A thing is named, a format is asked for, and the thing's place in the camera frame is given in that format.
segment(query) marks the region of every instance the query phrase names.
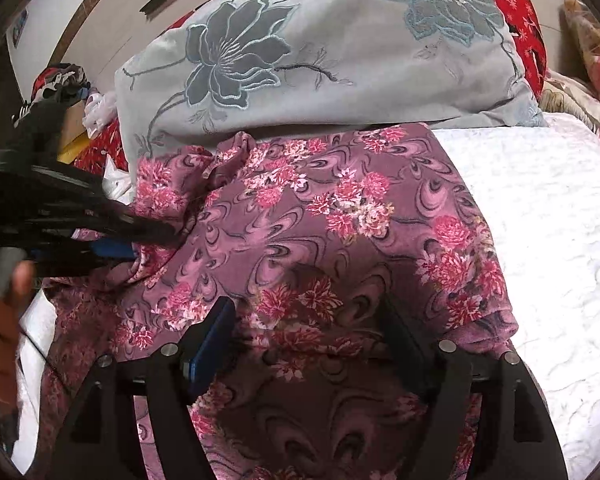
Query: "purple fabric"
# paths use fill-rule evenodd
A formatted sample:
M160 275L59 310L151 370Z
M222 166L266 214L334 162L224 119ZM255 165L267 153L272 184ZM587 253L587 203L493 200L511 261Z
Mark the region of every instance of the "purple fabric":
M484 218L422 124L261 144L241 132L218 150L140 162L136 211L172 222L181 243L50 284L49 358L75 392L99 354L148 355L229 296L232 358L190 410L216 476L394 479L426 406L398 382L374 311L388 293L440 337L505 351L517 324ZM67 403L45 373L38 473ZM159 479L146 404L137 410ZM478 414L475 397L453 478Z

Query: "silver screw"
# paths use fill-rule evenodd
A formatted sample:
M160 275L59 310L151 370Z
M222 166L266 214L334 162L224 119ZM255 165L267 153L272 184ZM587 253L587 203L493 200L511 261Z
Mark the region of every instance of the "silver screw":
M443 339L438 343L438 348L440 348L443 352L446 352L447 354L452 354L456 351L456 348L458 347L453 341L449 341L449 339Z
M176 343L167 343L160 348L160 353L165 357L174 355L178 351L178 345Z
M98 359L98 366L100 368L106 368L113 362L113 358L109 354L104 354Z
M515 352L507 352L504 354L504 360L510 365L517 365L520 362L520 356Z

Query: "gray pillow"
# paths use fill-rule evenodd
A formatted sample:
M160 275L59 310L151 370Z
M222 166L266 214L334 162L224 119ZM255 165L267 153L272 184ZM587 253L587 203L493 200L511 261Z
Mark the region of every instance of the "gray pillow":
M277 124L543 122L494 0L212 0L116 73L136 155Z

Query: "person's hand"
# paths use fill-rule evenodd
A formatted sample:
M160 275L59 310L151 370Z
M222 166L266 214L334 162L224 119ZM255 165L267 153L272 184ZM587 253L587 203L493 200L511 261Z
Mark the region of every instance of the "person's hand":
M13 408L18 400L16 384L16 350L20 339L18 311L30 300L34 268L21 262L13 271L11 290L0 300L0 403Z

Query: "quilted mattress cover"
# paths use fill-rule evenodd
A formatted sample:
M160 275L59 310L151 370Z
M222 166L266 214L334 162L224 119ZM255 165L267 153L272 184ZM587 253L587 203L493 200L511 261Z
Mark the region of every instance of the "quilted mattress cover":
M549 128L435 135L487 219L570 480L600 460L600 140L578 119Z

